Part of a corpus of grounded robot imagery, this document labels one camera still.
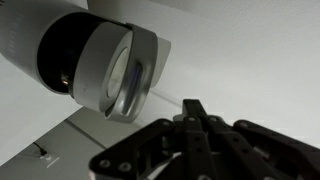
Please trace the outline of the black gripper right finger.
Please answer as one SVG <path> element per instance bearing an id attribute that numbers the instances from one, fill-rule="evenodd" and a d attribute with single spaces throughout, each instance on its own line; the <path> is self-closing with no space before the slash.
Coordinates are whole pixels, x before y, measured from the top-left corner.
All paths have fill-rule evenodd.
<path id="1" fill-rule="evenodd" d="M 320 150 L 247 120 L 233 125 L 183 101 L 183 151 L 190 175 L 206 180 L 320 180 Z"/>

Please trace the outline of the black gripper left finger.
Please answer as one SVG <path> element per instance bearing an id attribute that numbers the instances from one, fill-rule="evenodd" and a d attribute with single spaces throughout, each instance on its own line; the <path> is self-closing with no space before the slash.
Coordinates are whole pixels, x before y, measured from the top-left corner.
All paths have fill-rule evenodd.
<path id="1" fill-rule="evenodd" d="M 181 156 L 182 121 L 158 119 L 94 156 L 89 169 L 94 180 L 187 180 Z"/>

